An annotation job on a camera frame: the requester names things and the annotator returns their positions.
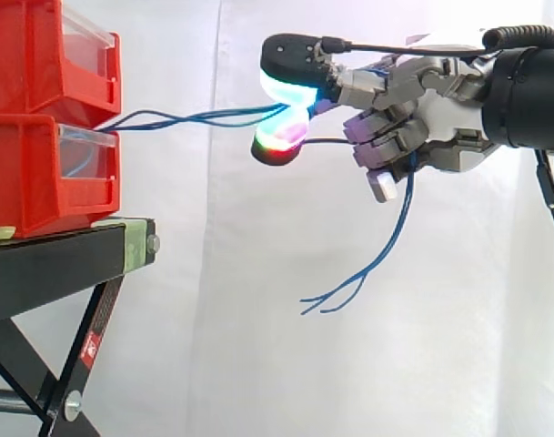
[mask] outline glowing gel pad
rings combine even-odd
[[[316,88],[281,82],[262,70],[260,70],[260,85],[271,98],[290,107],[307,108],[314,105],[317,100]]]
[[[252,154],[265,164],[283,166],[298,155],[308,128],[307,110],[289,107],[258,125]]]

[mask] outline coiled black cable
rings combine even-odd
[[[352,50],[394,53],[413,56],[476,57],[496,53],[499,50],[520,47],[554,48],[554,29],[547,25],[514,25],[496,27],[483,35],[482,50],[441,50],[432,48],[373,46],[354,44],[341,38],[324,37],[328,53],[344,53]]]
[[[487,49],[554,48],[554,29],[547,25],[513,25],[490,29],[483,35]]]

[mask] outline black cable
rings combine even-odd
[[[538,161],[536,175],[541,188],[541,194],[543,194],[543,198],[554,221],[554,181],[549,166],[548,154],[544,150],[535,150],[535,158]]]
[[[371,46],[369,44],[349,44],[349,50],[359,52],[391,53],[395,55],[413,56],[440,56],[440,57],[477,57],[496,53],[500,48],[493,47],[483,50],[432,50],[427,48],[392,47],[392,46]]]
[[[344,138],[310,138],[303,141],[303,144],[351,144]]]
[[[371,44],[354,44],[333,37],[324,37],[322,45],[327,53],[344,53],[356,50],[361,52],[392,53],[395,55],[464,58],[490,55],[510,48],[554,48],[554,29],[547,25],[513,25],[490,29],[483,35],[483,45],[485,48],[482,50],[433,50],[415,47],[373,46]]]

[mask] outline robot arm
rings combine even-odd
[[[395,184],[412,170],[465,171],[505,144],[536,149],[554,217],[547,158],[554,153],[554,31],[501,27],[486,32],[483,44],[483,50],[396,48],[276,35],[263,45],[261,68],[278,81],[315,88],[333,106],[362,111],[345,122],[344,132],[378,201],[394,198]],[[355,70],[333,62],[334,54],[355,49],[392,55]]]

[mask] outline red label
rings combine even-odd
[[[80,360],[89,370],[91,370],[93,368],[93,364],[95,364],[95,358],[100,345],[101,338],[94,332],[90,331],[86,335],[85,344],[83,345],[83,351],[80,352]]]

